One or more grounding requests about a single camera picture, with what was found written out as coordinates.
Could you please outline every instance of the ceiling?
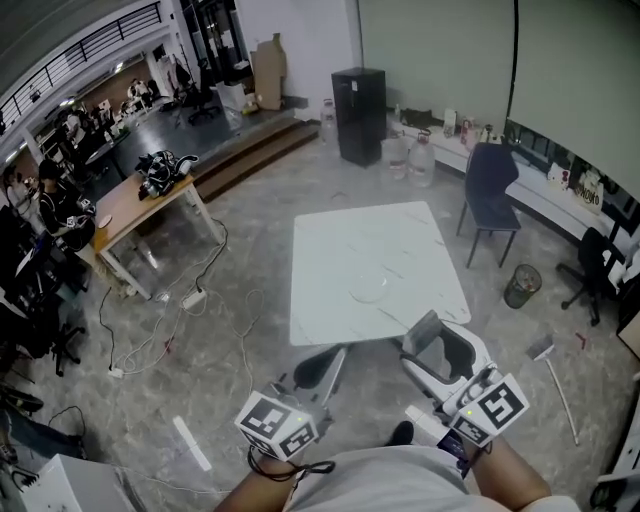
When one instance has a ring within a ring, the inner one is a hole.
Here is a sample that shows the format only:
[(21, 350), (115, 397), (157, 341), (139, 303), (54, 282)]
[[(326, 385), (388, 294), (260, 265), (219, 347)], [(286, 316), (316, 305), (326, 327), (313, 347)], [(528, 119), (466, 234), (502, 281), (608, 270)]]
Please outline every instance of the ceiling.
[(87, 25), (135, 0), (2, 0), (0, 94)]

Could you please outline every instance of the balcony railing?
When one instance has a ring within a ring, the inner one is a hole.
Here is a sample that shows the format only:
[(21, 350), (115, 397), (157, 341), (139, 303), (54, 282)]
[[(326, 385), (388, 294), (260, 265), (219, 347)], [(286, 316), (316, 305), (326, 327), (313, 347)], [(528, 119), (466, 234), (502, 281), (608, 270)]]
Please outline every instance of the balcony railing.
[(70, 46), (31, 78), (2, 105), (3, 120), (7, 128), (14, 124), (48, 90), (53, 89), (65, 76), (85, 63), (91, 62), (110, 46), (121, 44), (134, 34), (162, 22), (159, 2), (147, 5), (89, 34)]

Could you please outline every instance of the stairs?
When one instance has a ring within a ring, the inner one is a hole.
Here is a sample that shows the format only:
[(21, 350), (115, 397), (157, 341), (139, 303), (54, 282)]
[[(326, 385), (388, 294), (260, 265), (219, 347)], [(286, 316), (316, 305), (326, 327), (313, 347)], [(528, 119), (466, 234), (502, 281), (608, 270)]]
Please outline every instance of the stairs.
[(293, 117), (265, 124), (244, 140), (201, 160), (194, 169), (195, 186), (211, 201), (270, 163), (318, 136), (319, 127)]

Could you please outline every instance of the marble tabletop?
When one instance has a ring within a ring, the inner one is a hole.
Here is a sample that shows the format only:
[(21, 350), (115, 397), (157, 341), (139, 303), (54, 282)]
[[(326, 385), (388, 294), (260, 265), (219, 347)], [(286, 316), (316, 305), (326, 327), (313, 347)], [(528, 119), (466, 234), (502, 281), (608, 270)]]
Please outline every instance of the marble tabletop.
[(402, 336), (431, 309), (443, 320), (471, 319), (427, 203), (296, 217), (292, 345)]

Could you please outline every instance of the trash can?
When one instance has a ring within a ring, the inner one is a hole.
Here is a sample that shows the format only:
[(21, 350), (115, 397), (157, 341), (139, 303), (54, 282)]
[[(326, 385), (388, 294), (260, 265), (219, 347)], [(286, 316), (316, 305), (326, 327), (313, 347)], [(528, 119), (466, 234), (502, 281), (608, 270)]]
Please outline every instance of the trash can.
[(531, 265), (518, 265), (504, 290), (504, 301), (512, 309), (520, 309), (540, 289), (542, 278)]

